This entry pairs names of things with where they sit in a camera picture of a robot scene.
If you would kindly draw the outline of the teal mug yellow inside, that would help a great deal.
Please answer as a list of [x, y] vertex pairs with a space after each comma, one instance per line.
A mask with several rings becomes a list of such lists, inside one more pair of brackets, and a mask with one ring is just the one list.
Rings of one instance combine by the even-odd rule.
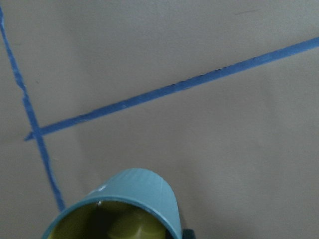
[[183, 229], [171, 186], [158, 174], [126, 169], [63, 210], [44, 239], [194, 239]]

